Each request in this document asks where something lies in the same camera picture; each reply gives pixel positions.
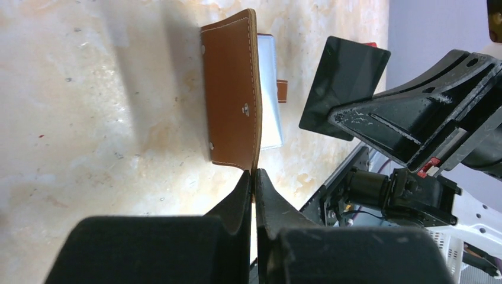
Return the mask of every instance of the marble surface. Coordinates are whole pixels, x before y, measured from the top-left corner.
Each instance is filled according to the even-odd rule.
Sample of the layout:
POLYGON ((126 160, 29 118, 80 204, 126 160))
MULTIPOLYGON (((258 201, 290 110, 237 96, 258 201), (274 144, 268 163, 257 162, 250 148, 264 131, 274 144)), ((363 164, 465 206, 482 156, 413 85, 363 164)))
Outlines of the marble surface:
POLYGON ((0 282, 42 282, 82 218, 203 214, 233 189, 241 170, 209 162, 199 28, 244 8, 289 81, 259 166, 299 208, 355 146, 298 129, 326 37, 385 48, 388 0, 1 1, 0 282))

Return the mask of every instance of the wallet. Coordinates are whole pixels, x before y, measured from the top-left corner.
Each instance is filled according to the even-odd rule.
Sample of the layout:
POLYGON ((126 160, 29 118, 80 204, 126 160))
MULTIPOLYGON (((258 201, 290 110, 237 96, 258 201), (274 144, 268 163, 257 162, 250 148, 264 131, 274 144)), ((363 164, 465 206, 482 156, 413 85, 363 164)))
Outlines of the wallet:
POLYGON ((246 9, 202 27, 201 40, 211 160, 253 173, 260 150, 283 141, 287 81, 276 79, 273 37, 258 34, 256 12, 246 9))

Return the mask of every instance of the red component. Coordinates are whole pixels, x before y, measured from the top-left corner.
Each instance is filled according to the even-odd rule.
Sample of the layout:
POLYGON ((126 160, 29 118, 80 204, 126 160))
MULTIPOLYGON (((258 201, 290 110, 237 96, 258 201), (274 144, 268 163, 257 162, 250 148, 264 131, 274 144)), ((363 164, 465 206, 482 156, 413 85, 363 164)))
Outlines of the red component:
POLYGON ((419 172, 417 173, 417 176, 420 176, 421 178, 425 178, 427 176, 427 171, 432 167, 432 166, 437 166, 441 163, 441 160, 439 160, 436 157, 430 158, 430 160, 423 166, 419 172))
POLYGON ((365 43, 367 46, 378 47, 377 43, 365 43))

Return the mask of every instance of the white stitching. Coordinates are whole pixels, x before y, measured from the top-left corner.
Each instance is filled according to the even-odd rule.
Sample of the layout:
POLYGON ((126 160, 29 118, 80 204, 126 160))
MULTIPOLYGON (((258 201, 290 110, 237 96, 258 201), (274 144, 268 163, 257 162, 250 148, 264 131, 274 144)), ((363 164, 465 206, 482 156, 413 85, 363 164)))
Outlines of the white stitching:
MULTIPOLYGON (((250 23, 249 23, 249 18, 248 17, 244 17, 244 18, 241 18, 241 19, 238 19, 238 20, 235 20, 233 22, 230 22, 228 24, 224 24, 224 25, 221 25, 219 27, 214 27, 214 28, 210 28, 208 30, 203 30, 201 31, 201 33, 204 33, 206 31, 212 31, 212 30, 216 30, 216 29, 219 29, 219 28, 223 28, 223 27, 226 27, 228 25, 232 25, 236 22, 239 22, 241 20, 245 20, 247 19, 247 40, 248 40, 248 43, 249 43, 249 64, 250 64, 250 69, 251 69, 251 86, 253 87, 253 103, 255 105, 255 125, 254 125, 254 133, 253 133, 253 158, 255 156, 255 153, 256 153, 256 94, 255 94, 255 80, 254 80, 254 76, 253 76, 253 57, 251 56, 251 27, 250 27, 250 23)), ((239 165, 239 164, 235 164, 235 163, 227 163, 227 162, 218 162, 218 161, 215 161, 213 160, 213 163, 221 163, 221 164, 226 164, 226 165, 229 165, 229 166, 236 166, 238 167, 239 169, 242 169, 244 170, 244 167, 239 165)))
POLYGON ((219 26, 219 27, 214 27, 214 28, 210 28, 210 29, 207 29, 207 30, 203 30, 203 31, 201 31, 201 33, 205 33, 206 31, 217 30, 217 29, 219 29, 219 28, 224 28, 224 27, 226 27, 226 26, 228 26, 228 25, 232 25, 232 24, 234 24, 234 23, 236 23, 236 22, 239 22, 239 21, 242 21, 242 20, 245 20, 245 19, 247 19, 247 17, 244 17, 244 18, 241 18, 241 19, 235 20, 235 21, 233 21, 233 22, 230 22, 230 23, 228 23, 228 24, 221 25, 221 26, 219 26))
POLYGON ((251 24, 249 19, 247 19, 247 40, 249 42, 249 65, 251 68, 251 86, 253 86, 253 103, 255 104, 255 125, 253 132, 253 159, 256 156, 256 93, 255 93, 255 77, 253 76, 253 57, 251 56, 251 24))

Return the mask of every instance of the black panel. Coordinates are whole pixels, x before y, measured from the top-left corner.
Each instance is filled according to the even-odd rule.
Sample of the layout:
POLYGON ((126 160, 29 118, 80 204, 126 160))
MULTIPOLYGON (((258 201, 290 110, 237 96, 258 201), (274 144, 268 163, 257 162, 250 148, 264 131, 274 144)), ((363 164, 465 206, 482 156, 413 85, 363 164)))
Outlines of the black panel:
POLYGON ((387 50, 328 37, 300 119, 300 128, 352 140, 352 135, 328 123, 328 114, 338 105, 371 98, 389 57, 387 50))

